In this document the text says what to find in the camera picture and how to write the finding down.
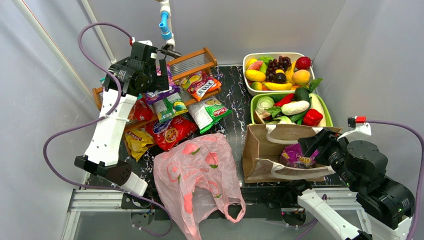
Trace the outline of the purple Fox's berries candy bag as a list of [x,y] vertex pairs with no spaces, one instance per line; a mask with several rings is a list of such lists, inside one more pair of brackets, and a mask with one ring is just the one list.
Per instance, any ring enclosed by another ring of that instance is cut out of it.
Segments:
[[167,98],[175,93],[180,92],[179,86],[173,81],[169,64],[166,65],[166,70],[167,70],[167,79],[168,79],[168,86],[169,86],[168,90],[145,93],[143,98],[148,105],[152,105],[164,98]]

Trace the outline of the purple grape candy bag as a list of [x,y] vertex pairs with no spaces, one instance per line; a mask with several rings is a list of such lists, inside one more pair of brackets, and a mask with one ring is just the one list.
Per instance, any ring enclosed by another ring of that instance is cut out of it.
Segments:
[[285,147],[278,162],[291,168],[310,169],[315,166],[315,158],[318,154],[319,151],[315,150],[310,157],[304,156],[300,144],[297,143]]

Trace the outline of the brown burlap tote bag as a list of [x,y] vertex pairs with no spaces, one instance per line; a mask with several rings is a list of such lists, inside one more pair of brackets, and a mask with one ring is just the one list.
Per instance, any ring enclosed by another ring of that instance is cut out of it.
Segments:
[[242,153],[244,182],[319,182],[324,176],[335,174],[332,167],[318,163],[309,169],[279,163],[279,158],[287,146],[296,144],[300,138],[313,137],[322,129],[296,124],[248,125]]

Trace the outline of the pink plastic grocery bag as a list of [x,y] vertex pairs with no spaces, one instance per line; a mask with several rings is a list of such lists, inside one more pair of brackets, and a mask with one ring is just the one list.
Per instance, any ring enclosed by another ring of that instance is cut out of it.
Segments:
[[246,213],[232,149],[225,135],[186,140],[154,157],[158,196],[188,240],[200,240],[199,223],[220,211],[232,223]]

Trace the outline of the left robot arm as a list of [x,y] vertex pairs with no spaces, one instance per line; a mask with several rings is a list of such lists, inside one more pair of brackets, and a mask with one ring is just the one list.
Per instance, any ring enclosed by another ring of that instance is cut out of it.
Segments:
[[139,197],[145,194],[148,184],[129,163],[119,160],[119,148],[139,95],[169,90],[166,60],[157,60],[160,51],[149,40],[133,40],[130,56],[106,70],[100,121],[84,155],[74,161],[75,166]]

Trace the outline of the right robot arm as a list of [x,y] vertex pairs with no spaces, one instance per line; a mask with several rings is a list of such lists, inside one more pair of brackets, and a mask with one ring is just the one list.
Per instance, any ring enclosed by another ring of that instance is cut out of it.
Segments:
[[310,212],[338,240],[410,240],[414,234],[415,197],[386,175],[388,158],[366,141],[368,124],[343,134],[325,127],[314,136],[298,140],[307,157],[331,167],[364,209],[371,225],[366,232],[341,217],[305,180],[289,184],[297,203]]

